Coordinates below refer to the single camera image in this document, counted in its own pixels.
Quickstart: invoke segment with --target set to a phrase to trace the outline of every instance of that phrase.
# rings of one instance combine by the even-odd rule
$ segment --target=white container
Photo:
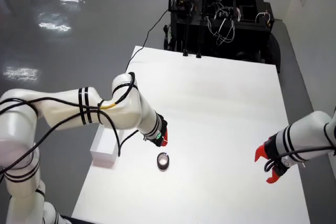
[[[124,131],[117,130],[119,140],[123,139]],[[93,163],[96,166],[112,166],[118,156],[117,139],[113,129],[99,125],[90,149]]]

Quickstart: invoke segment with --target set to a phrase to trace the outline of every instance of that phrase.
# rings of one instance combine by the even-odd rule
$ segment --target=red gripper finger
[[[265,152],[265,145],[261,145],[256,150],[256,156],[254,158],[254,162],[256,162],[260,157],[264,157],[265,159],[268,159],[267,154]]]
[[[166,146],[167,143],[168,143],[168,130],[166,130],[166,134],[164,134],[161,146]]]
[[[274,170],[272,170],[272,177],[268,178],[266,180],[266,182],[269,183],[269,184],[273,184],[276,181],[278,181],[279,178],[280,178],[280,176],[278,174],[276,174],[276,172]]]

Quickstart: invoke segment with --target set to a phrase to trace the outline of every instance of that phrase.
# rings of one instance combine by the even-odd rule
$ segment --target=white tabletop
[[[309,223],[298,167],[270,185],[266,160],[254,163],[256,148],[288,125],[275,66],[144,48],[128,71],[167,120],[168,145],[158,148],[138,133],[112,168],[92,165],[74,218]],[[163,151],[170,157],[165,172],[156,166]]]

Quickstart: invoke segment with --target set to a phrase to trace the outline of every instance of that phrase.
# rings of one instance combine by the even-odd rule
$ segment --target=yellow cable
[[[112,108],[112,107],[114,107],[114,106],[116,106],[115,103],[113,103],[113,104],[111,104],[111,105],[100,106],[99,108],[100,108],[101,110],[106,110],[106,109],[110,109],[110,108]]]

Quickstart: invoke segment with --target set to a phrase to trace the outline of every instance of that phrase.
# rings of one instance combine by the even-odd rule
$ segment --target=gray floor
[[[0,93],[12,88],[55,92],[95,87],[103,98],[122,73],[135,45],[167,9],[167,0],[0,0]],[[166,15],[147,46],[163,47]],[[273,32],[282,53],[279,75],[289,122],[312,111],[285,25]],[[49,127],[40,120],[36,137]],[[41,172],[48,201],[71,215],[91,163],[97,125],[53,133],[41,147]],[[336,219],[336,182],[326,156],[300,169],[311,223]],[[4,183],[0,202],[8,203]],[[0,223],[7,209],[0,208]],[[286,215],[279,210],[279,217]]]

